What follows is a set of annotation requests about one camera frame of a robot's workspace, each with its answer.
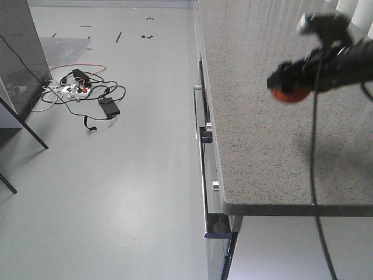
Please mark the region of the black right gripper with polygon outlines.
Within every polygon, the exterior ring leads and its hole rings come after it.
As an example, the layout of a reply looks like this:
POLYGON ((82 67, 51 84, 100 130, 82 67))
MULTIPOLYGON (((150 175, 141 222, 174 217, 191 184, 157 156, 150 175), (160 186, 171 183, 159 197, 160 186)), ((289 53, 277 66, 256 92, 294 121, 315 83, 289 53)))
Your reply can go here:
POLYGON ((318 64, 322 61, 322 69, 319 77, 319 90, 321 92, 339 87, 336 82, 337 78, 327 77, 328 65, 332 59, 337 57, 339 48, 332 48, 331 52, 322 58, 322 50, 314 48, 304 58, 296 61, 284 61, 272 74, 267 78, 267 88, 270 90, 279 89, 285 94, 295 92, 296 88, 315 89, 315 79, 318 70, 318 64))

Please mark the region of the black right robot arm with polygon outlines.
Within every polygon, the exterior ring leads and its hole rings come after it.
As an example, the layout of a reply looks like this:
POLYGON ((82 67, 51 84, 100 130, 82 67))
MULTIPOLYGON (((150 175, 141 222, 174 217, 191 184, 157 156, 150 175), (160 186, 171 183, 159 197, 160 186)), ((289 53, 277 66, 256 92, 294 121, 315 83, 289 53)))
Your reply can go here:
POLYGON ((333 47, 321 57, 320 49, 298 61, 286 61, 267 79, 267 87, 285 95, 299 90, 325 92, 342 86, 372 81, 372 40, 351 47, 333 47))

